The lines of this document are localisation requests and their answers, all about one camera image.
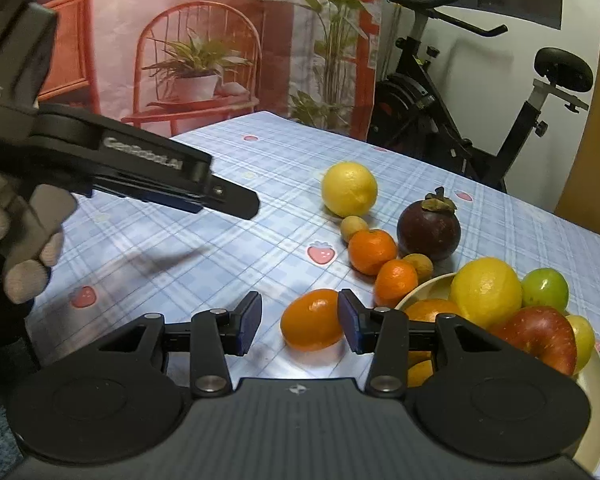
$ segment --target blue plaid tablecloth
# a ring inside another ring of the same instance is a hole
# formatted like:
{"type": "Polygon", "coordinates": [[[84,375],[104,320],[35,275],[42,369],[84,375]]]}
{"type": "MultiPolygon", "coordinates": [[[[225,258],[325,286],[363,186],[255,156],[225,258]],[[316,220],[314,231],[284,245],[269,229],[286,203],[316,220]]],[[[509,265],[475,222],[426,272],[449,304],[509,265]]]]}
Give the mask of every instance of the blue plaid tablecloth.
{"type": "MultiPolygon", "coordinates": [[[[262,294],[262,323],[250,352],[228,357],[234,381],[245,376],[363,381],[370,356],[341,341],[301,354],[280,333],[285,307],[314,288],[350,288],[368,306],[372,282],[351,269],[338,219],[320,198],[328,167],[355,160],[378,180],[370,225],[395,236],[403,208],[444,186],[458,206],[462,239],[437,274],[469,260],[496,256],[520,277],[553,267],[566,277],[568,309],[590,320],[600,339],[600,236],[463,177],[369,144],[328,134],[267,112],[177,137],[211,153],[214,173],[256,190],[253,221],[204,210],[193,215],[103,193],[80,199],[65,224],[64,255],[29,316],[43,362],[52,362],[148,312],[167,322],[235,306],[249,290],[262,294]]],[[[188,356],[175,355],[169,374],[188,383],[188,356]]],[[[596,472],[600,477],[600,467],[596,472]]]]}

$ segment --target exercise bike seat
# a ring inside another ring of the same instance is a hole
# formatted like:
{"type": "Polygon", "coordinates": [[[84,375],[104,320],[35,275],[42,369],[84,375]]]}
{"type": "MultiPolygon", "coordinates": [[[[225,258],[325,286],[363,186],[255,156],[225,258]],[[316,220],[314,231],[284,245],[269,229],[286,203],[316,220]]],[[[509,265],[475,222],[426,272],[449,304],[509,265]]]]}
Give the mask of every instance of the exercise bike seat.
{"type": "Polygon", "coordinates": [[[545,47],[538,50],[534,68],[552,85],[572,92],[588,92],[593,86],[593,72],[587,62],[561,48],[545,47]]]}

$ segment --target apple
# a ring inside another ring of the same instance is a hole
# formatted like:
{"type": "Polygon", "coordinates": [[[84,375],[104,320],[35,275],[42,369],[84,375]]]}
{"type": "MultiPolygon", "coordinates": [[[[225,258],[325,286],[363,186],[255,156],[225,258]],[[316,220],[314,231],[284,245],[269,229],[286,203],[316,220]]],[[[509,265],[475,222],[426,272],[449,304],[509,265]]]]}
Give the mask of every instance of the apple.
{"type": "Polygon", "coordinates": [[[550,306],[522,308],[490,332],[551,368],[573,375],[578,358],[576,338],[571,323],[558,310],[550,306]]]}
{"type": "Polygon", "coordinates": [[[567,303],[569,285],[557,270],[532,270],[522,280],[522,306],[552,306],[564,313],[567,303]]]}
{"type": "Polygon", "coordinates": [[[578,360],[576,361],[576,370],[574,373],[577,374],[591,359],[591,353],[596,346],[596,334],[593,332],[593,327],[587,318],[569,314],[566,319],[571,323],[573,335],[576,338],[578,360]]]}

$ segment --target ribbed black surface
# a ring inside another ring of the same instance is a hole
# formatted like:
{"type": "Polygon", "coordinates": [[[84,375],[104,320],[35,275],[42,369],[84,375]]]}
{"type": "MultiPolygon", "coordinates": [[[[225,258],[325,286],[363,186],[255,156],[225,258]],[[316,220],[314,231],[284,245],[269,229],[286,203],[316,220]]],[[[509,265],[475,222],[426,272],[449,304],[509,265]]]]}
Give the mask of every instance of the ribbed black surface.
{"type": "Polygon", "coordinates": [[[584,480],[590,477],[565,457],[536,466],[496,466],[466,460],[430,441],[398,402],[366,397],[350,379],[246,379],[229,397],[196,402],[167,440],[140,456],[94,468],[52,466],[28,459],[8,479],[584,480]]]}

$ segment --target mangosteen calyx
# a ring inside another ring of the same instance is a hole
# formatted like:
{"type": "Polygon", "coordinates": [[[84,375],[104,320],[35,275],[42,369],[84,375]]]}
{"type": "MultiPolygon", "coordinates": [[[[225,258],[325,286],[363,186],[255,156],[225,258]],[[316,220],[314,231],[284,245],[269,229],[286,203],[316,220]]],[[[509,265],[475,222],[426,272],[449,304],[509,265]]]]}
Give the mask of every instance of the mangosteen calyx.
{"type": "Polygon", "coordinates": [[[437,187],[436,193],[427,193],[422,201],[422,208],[425,211],[434,213],[451,213],[457,209],[456,204],[445,196],[445,188],[437,187]]]}

